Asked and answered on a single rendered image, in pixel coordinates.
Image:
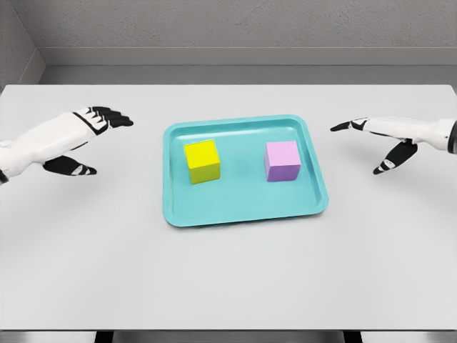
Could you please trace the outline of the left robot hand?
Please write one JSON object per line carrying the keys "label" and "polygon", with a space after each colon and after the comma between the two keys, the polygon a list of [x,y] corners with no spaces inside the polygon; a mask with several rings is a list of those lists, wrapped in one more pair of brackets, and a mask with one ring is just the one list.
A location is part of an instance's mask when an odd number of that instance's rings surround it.
{"label": "left robot hand", "polygon": [[86,107],[65,112],[21,135],[30,161],[55,174],[66,176],[95,175],[95,168],[65,155],[78,149],[109,129],[132,126],[133,121],[119,111],[104,106]]}

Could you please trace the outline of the yellow cube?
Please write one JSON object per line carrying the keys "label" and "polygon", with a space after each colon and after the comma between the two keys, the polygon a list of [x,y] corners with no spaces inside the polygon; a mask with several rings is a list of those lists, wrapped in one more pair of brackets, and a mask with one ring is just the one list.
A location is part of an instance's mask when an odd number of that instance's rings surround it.
{"label": "yellow cube", "polygon": [[209,182],[221,177],[221,162],[214,140],[184,146],[192,184]]}

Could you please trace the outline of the pink cube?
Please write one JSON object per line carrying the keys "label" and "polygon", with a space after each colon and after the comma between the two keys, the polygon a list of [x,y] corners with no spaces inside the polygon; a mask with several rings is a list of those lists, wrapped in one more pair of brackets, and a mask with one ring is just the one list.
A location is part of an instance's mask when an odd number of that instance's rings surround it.
{"label": "pink cube", "polygon": [[301,158],[295,141],[266,142],[264,168],[268,182],[296,180]]}

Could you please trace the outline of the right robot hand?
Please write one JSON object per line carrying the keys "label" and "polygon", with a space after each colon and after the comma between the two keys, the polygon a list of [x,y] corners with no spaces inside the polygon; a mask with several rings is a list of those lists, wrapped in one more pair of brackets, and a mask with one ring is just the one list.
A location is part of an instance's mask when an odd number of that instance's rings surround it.
{"label": "right robot hand", "polygon": [[378,175],[395,169],[410,159],[418,151],[419,143],[430,143],[425,128],[425,122],[422,121],[386,116],[346,121],[331,127],[330,131],[355,129],[398,139],[400,142],[373,170],[373,174]]}

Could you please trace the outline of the teal rectangular tray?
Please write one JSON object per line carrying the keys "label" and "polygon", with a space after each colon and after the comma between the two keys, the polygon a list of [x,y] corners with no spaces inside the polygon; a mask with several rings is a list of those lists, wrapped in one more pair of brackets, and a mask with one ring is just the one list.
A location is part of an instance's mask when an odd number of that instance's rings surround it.
{"label": "teal rectangular tray", "polygon": [[[184,147],[213,140],[221,177],[193,185]],[[295,141],[296,180],[268,182],[266,143]],[[163,213],[175,227],[296,217],[321,213],[328,192],[305,121],[283,114],[174,124],[164,132]]]}

